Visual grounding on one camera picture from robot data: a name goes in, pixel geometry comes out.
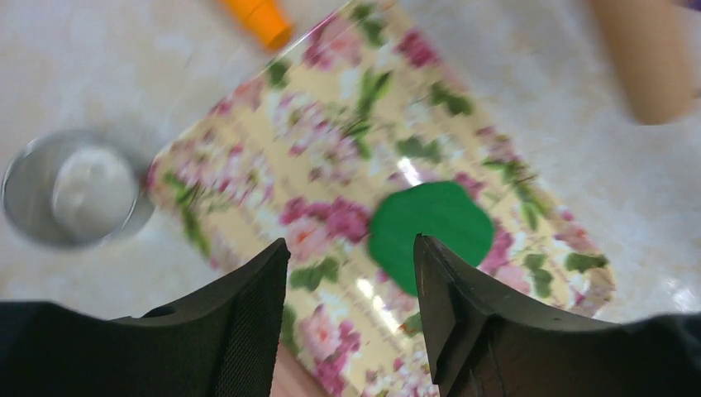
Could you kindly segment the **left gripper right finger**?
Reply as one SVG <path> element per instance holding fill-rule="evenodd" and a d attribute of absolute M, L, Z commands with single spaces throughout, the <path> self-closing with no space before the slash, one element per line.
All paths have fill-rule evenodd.
<path fill-rule="evenodd" d="M 700 317 L 607 323 L 543 304 L 414 242 L 432 382 L 443 396 L 697 396 Z"/>

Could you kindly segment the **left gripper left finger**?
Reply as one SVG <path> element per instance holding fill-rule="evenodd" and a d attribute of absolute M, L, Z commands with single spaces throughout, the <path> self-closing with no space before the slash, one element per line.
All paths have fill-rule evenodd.
<path fill-rule="evenodd" d="M 267 396 L 289 251 L 278 239 L 241 268 L 140 318 L 102 320 L 48 301 L 1 306 L 4 396 Z"/>

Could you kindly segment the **green dough disc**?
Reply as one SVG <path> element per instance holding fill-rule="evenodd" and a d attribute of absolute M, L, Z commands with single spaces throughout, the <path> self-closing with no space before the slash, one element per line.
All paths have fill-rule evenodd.
<path fill-rule="evenodd" d="M 488 255 L 495 221 L 452 181 L 429 182 L 384 198 L 369 224 L 370 257 L 406 294 L 417 296 L 413 245 L 417 235 L 435 237 L 468 265 Z"/>

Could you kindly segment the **floral cutting board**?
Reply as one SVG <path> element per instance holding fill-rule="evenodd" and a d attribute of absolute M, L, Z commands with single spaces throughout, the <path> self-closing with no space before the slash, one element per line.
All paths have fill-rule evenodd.
<path fill-rule="evenodd" d="M 329 16 L 166 146 L 147 189 L 217 270 L 285 239 L 280 340 L 329 395 L 435 396 L 418 302 L 367 242 L 381 199 L 441 179 L 495 223 L 481 270 L 584 316 L 611 299 L 608 259 L 393 5 Z"/>

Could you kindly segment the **wooden double-ended roller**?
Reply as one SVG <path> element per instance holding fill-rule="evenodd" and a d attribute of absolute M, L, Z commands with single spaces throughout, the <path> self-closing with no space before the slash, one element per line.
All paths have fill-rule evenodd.
<path fill-rule="evenodd" d="M 691 51 L 678 12 L 684 1 L 587 1 L 632 116 L 657 126 L 690 112 Z"/>

